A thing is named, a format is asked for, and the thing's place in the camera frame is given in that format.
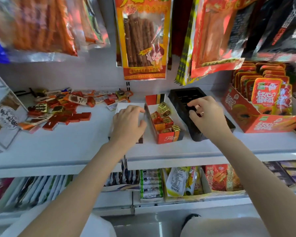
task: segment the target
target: store display shelf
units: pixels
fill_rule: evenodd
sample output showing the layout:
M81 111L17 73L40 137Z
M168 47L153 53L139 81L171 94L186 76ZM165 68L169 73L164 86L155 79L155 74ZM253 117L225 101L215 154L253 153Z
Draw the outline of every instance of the store display shelf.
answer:
M133 193L131 191L116 191L100 193L94 205L93 213L98 216L133 214ZM13 224L26 211L0 213L0 226Z
M220 102L222 93L205 93ZM224 112L236 126L234 135L261 161L296 159L294 132L245 134L225 109ZM210 140L194 142L188 132L181 141L157 145L150 126L144 134L144 143L136 144L125 157L129 170L228 163Z
M212 207L224 207L242 204L251 204L252 201L248 195L244 197L229 196L220 199L209 199L206 201L197 201L189 203L141 203L138 192L133 192L133 204L135 208L135 214L147 214L147 213L159 213L163 211L176 211L176 210L195 210L205 209Z
M91 120L58 125L54 131L20 132L0 153L0 178L78 174L108 141L114 112L105 104L79 106L77 112L91 112ZM122 171L121 163L113 171Z

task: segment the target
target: red display box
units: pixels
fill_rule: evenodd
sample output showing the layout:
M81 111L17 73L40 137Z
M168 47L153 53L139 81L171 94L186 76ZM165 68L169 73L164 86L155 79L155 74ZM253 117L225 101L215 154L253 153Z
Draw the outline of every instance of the red display box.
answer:
M181 129L181 131L172 131L168 133L159 133L155 125L151 119L151 114L157 111L157 108L161 102L165 102L167 106L170 108L171 115L170 118L173 120L174 125L178 125ZM179 117L177 111L175 110L172 102L165 94L158 94L158 95L149 95L146 96L146 111L149 115L149 119L151 122L152 131L154 132L154 135L157 140L157 144L165 144L165 143L171 143L176 141L181 141L184 137L184 133L186 131L185 124L182 121L182 119Z
M244 133L289 132L296 128L296 99L292 98L293 115L261 114L231 84L222 104Z

